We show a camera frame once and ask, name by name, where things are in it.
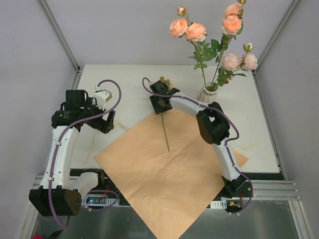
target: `glass panel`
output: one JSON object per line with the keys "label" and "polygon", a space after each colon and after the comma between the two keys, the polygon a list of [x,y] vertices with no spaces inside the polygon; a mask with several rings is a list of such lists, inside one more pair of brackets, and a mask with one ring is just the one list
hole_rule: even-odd
{"label": "glass panel", "polygon": [[[33,234],[48,238],[60,230],[54,220],[38,216]],[[131,207],[102,212],[82,210],[57,239],[155,239]],[[181,239],[297,239],[288,202],[252,201],[240,215],[206,209]]]}

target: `pink rose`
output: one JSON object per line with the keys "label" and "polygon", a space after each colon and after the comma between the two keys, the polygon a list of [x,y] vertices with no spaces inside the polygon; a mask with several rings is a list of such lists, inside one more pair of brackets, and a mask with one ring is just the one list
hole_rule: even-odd
{"label": "pink rose", "polygon": [[220,64],[226,70],[235,70],[241,63],[241,60],[235,54],[227,54],[221,58]]}
{"label": "pink rose", "polygon": [[230,6],[228,6],[228,8],[226,8],[226,10],[224,11],[225,17],[228,17],[230,15],[239,15],[242,9],[242,4],[240,3],[234,3]]}
{"label": "pink rose", "polygon": [[247,53],[245,55],[243,55],[243,60],[245,65],[243,65],[243,70],[247,71],[247,70],[255,70],[258,66],[257,62],[257,58],[253,53]]}
{"label": "pink rose", "polygon": [[172,37],[180,37],[187,30],[187,21],[184,18],[175,19],[169,27],[169,33]]}
{"label": "pink rose", "polygon": [[225,34],[236,35],[241,28],[241,24],[242,20],[238,16],[230,15],[223,20],[221,28]]}
{"label": "pink rose", "polygon": [[193,23],[186,31],[187,40],[202,42],[206,39],[206,28],[199,23]]}

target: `single flower stem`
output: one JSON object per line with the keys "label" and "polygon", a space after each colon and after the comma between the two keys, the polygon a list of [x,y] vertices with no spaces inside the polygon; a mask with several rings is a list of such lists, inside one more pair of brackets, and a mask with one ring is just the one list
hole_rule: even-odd
{"label": "single flower stem", "polygon": [[210,87],[212,87],[212,86],[213,86],[213,84],[214,84],[214,82],[215,82],[215,76],[216,76],[216,74],[217,74],[218,67],[219,67],[219,64],[220,64],[220,60],[221,60],[221,57],[223,56],[223,54],[224,54],[224,49],[223,49],[223,50],[221,50],[221,53],[220,53],[220,55],[218,56],[218,64],[217,64],[217,68],[216,68],[216,71],[215,71],[215,74],[214,74],[213,80],[211,81]]}
{"label": "single flower stem", "polygon": [[168,149],[168,151],[169,151],[169,144],[168,144],[168,139],[167,139],[165,124],[164,124],[164,113],[161,113],[161,121],[162,121],[162,123],[163,123],[163,128],[164,128],[164,133],[165,133],[165,139],[166,139],[167,149]]}
{"label": "single flower stem", "polygon": [[200,63],[200,68],[201,68],[201,72],[202,72],[203,78],[204,78],[204,87],[206,87],[206,79],[205,79],[205,74],[204,74],[203,63]]}
{"label": "single flower stem", "polygon": [[[194,46],[194,48],[195,48],[196,56],[200,56],[200,55],[198,54],[197,47],[196,47],[195,43],[194,43],[194,42],[191,42],[191,44],[192,44],[192,45]],[[206,87],[206,78],[205,78],[204,67],[203,67],[203,63],[202,63],[202,62],[200,63],[200,68],[201,68],[201,72],[202,72],[202,77],[204,78],[204,87]]]}

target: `white table surface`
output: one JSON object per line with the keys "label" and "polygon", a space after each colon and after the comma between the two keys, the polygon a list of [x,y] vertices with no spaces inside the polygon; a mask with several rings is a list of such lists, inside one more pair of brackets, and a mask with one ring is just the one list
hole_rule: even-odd
{"label": "white table surface", "polygon": [[[215,66],[206,69],[208,79],[212,78],[215,69]],[[254,80],[251,73],[246,72],[246,75],[247,77],[237,76],[218,89],[216,101],[240,132],[240,138],[230,144],[249,158],[242,167],[244,172],[278,173]],[[148,77],[155,82],[160,76],[171,79],[174,87],[193,98],[196,98],[203,85],[200,71],[194,71],[193,66],[85,65],[78,89],[86,90],[90,96],[94,95],[95,85],[104,79],[112,79],[120,85],[122,100],[115,109],[115,125],[119,126],[108,134],[102,134],[84,125],[74,148],[71,168],[100,168],[94,156],[125,133],[124,128],[133,127],[154,112],[150,95],[142,87],[142,78]],[[111,107],[118,98],[117,88],[112,83],[104,83],[101,87],[112,92],[113,98],[107,103]],[[234,135],[235,132],[231,129],[230,136]]]}

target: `flower stem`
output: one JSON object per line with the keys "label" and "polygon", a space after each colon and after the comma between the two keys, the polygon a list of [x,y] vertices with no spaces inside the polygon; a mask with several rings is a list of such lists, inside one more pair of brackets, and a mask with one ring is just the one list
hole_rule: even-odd
{"label": "flower stem", "polygon": [[221,60],[221,57],[223,56],[223,54],[224,54],[224,49],[223,50],[221,50],[221,53],[220,53],[220,55],[218,56],[218,64],[217,64],[217,67],[216,67],[216,71],[215,71],[215,74],[214,74],[214,77],[213,77],[213,80],[211,81],[211,84],[210,84],[210,87],[212,87],[213,86],[213,84],[214,84],[214,80],[215,80],[215,76],[216,76],[216,74],[217,74],[217,71],[218,71],[218,67],[219,67],[219,64],[220,64],[220,60]]}
{"label": "flower stem", "polygon": [[162,123],[163,123],[163,128],[164,128],[164,133],[165,133],[165,139],[166,139],[167,149],[168,149],[168,151],[169,151],[169,144],[168,144],[168,139],[167,139],[165,124],[164,124],[164,113],[161,113],[161,121],[162,121]]}
{"label": "flower stem", "polygon": [[205,79],[205,74],[204,74],[203,63],[200,63],[200,68],[201,68],[201,72],[202,72],[203,78],[204,78],[204,87],[206,87],[206,79]]}
{"label": "flower stem", "polygon": [[[194,42],[191,42],[191,44],[194,46],[195,48],[195,52],[196,52],[196,56],[201,56],[200,54],[198,54],[198,51],[197,51],[197,47],[195,45]],[[204,67],[203,67],[203,63],[201,62],[200,63],[200,68],[201,68],[201,72],[202,72],[202,77],[204,79],[204,87],[206,87],[206,78],[205,78],[205,74],[204,74]]]}
{"label": "flower stem", "polygon": [[[229,41],[226,43],[227,45],[229,45],[229,44],[230,44],[231,39],[232,39],[232,37],[230,37]],[[216,71],[215,71],[215,74],[214,74],[213,80],[211,81],[210,87],[212,87],[212,86],[213,86],[213,84],[214,84],[214,82],[215,82],[215,76],[216,76],[216,74],[217,74],[218,67],[219,67],[219,64],[220,64],[220,61],[221,61],[221,58],[222,58],[222,56],[223,56],[224,52],[225,52],[225,50],[224,50],[224,47],[223,47],[223,49],[221,50],[221,52],[220,52],[220,54],[219,54],[219,56],[218,56],[218,64],[217,64],[217,68],[216,68]]]}

